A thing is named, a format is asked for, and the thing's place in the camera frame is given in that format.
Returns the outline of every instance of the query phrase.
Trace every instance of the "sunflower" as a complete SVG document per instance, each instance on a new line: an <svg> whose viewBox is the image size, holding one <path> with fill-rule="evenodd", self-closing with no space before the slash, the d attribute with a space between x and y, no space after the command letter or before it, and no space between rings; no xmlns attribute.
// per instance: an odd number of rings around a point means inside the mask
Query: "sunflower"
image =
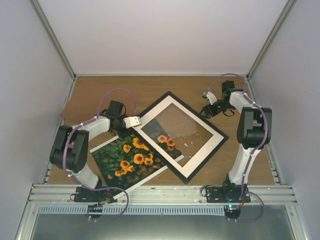
<svg viewBox="0 0 320 240"><path fill-rule="evenodd" d="M137 138L135 137L133 140L132 140L132 143L133 143L133 146L135 146L137 149L144 149L145 145Z"/></svg>
<svg viewBox="0 0 320 240"><path fill-rule="evenodd" d="M124 150L126 153L128 153L128 152L130 151L130 149L131 149L131 146L130 146L130 145L128 145L128 144L123 145L123 150Z"/></svg>
<svg viewBox="0 0 320 240"><path fill-rule="evenodd" d="M149 157L146 157L146 159L153 159L154 155L152 153L149 153Z"/></svg>
<svg viewBox="0 0 320 240"><path fill-rule="evenodd" d="M143 149L146 150L146 151L150 151L149 148L144 144L143 144Z"/></svg>
<svg viewBox="0 0 320 240"><path fill-rule="evenodd" d="M120 163L120 166L122 169L126 169L127 167L129 167L130 163L126 160L122 160Z"/></svg>
<svg viewBox="0 0 320 240"><path fill-rule="evenodd" d="M158 141L159 143L164 144L167 141L167 137L164 135L160 135L158 136Z"/></svg>
<svg viewBox="0 0 320 240"><path fill-rule="evenodd" d="M131 165L131 166L128 166L126 170L132 173L135 169L134 169L134 166Z"/></svg>
<svg viewBox="0 0 320 240"><path fill-rule="evenodd" d="M146 157L144 160L145 165L152 165L153 163L154 163L154 160L152 159L152 157Z"/></svg>
<svg viewBox="0 0 320 240"><path fill-rule="evenodd" d="M119 170L115 171L114 175L116 175L117 177L121 176L121 172Z"/></svg>
<svg viewBox="0 0 320 240"><path fill-rule="evenodd" d="M139 164L139 165L143 164L144 160L145 160L145 158L141 153L137 153L133 157L133 161L134 161L135 164Z"/></svg>
<svg viewBox="0 0 320 240"><path fill-rule="evenodd" d="M175 146L175 143L174 143L174 141L172 141L171 138L169 138L169 139L166 141L166 144L167 144L169 147L174 147L174 146Z"/></svg>
<svg viewBox="0 0 320 240"><path fill-rule="evenodd" d="M122 168L122 169L120 170L121 175L126 175L127 172L128 172L127 169L123 169L123 168Z"/></svg>

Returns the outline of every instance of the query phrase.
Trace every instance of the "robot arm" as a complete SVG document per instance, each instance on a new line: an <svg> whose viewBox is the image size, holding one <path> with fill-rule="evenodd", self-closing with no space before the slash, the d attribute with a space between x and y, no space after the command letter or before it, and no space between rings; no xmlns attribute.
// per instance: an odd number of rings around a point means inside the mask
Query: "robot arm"
<svg viewBox="0 0 320 240"><path fill-rule="evenodd" d="M67 171L70 176L74 176L78 182L91 189L100 188L101 180L87 165L89 141L99 134L110 131L117 131L119 137L126 137L131 134L130 128L141 125L138 116L121 115L122 109L122 103L111 101L108 109L103 110L92 123L79 128L71 138L72 143L66 155ZM58 129L50 154L50 162L58 168L63 168L63 152L67 137L78 126L63 125Z"/></svg>
<svg viewBox="0 0 320 240"><path fill-rule="evenodd" d="M236 134L239 150L234 165L222 184L220 197L215 197L218 201L221 201L221 197L223 197L227 202L238 202L239 198L243 197L240 196L242 185L244 185L244 189L247 189L248 175L256 156L264 145L270 142L272 111L270 108L261 108L267 120L267 138L264 144L256 149L265 137L265 123L260 110L256 104L250 101L247 94L243 93L242 89L235 88L233 81L225 81L221 87L222 99L213 97L213 93L209 91L203 94L203 97L209 100L210 104L203 107L200 114L204 113L204 117L210 118L221 112L224 113L228 109L237 110L241 114Z"/></svg>

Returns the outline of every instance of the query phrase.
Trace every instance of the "wooden board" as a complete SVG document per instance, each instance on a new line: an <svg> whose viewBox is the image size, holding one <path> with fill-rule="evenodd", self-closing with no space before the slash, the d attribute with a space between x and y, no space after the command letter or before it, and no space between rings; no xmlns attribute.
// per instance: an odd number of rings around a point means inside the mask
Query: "wooden board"
<svg viewBox="0 0 320 240"><path fill-rule="evenodd" d="M142 112L155 100L160 98L167 91L171 91L178 98L188 104L191 108L199 112L201 108L208 104L202 98L203 92L215 79L214 76L90 76L78 77L74 91L80 91L82 83L86 81L116 84L119 87L128 87L139 91L140 96L137 102L137 113ZM226 77L217 82L211 91L219 99L221 97L221 83L225 80L233 80L236 88L243 88L244 83L240 78ZM237 128L240 114L235 113L232 117L226 117L222 113L209 119L209 121L223 131L229 139L220 150L208 161L199 173L189 182L189 185L221 185L227 173L233 167L239 144L237 142ZM78 124L78 122L66 120L66 125ZM101 143L109 140L112 136L104 133L89 143L92 149ZM88 165L92 171L101 177L101 173L88 153ZM48 184L74 184L72 179L57 167L53 166L48 180ZM149 180L149 185L183 185L183 183L170 170L165 170L158 176ZM265 150L257 156L249 178L249 185L273 185L274 180Z"/></svg>

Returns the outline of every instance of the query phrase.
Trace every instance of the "glass pane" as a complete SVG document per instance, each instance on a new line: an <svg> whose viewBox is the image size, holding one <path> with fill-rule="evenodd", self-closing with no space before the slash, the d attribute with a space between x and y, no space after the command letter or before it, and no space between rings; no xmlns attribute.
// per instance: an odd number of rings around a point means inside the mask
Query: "glass pane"
<svg viewBox="0 0 320 240"><path fill-rule="evenodd" d="M141 129L182 167L213 136L173 103Z"/></svg>
<svg viewBox="0 0 320 240"><path fill-rule="evenodd" d="M239 219L254 219L261 206L244 206ZM39 214L33 240L294 240L285 206L267 205L248 224L214 215L123 215L88 222L84 214Z"/></svg>

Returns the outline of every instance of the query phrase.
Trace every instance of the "white panel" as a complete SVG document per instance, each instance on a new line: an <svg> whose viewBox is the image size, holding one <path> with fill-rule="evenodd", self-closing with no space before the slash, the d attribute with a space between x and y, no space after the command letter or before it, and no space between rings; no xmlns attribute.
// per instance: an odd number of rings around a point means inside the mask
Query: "white panel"
<svg viewBox="0 0 320 240"><path fill-rule="evenodd" d="M319 239L320 1L297 1L251 80L270 107L271 142L291 184L310 239Z"/></svg>
<svg viewBox="0 0 320 240"><path fill-rule="evenodd" d="M77 74L246 74L286 0L40 0Z"/></svg>
<svg viewBox="0 0 320 240"><path fill-rule="evenodd" d="M27 0L0 1L0 239L14 239L49 162L71 82Z"/></svg>

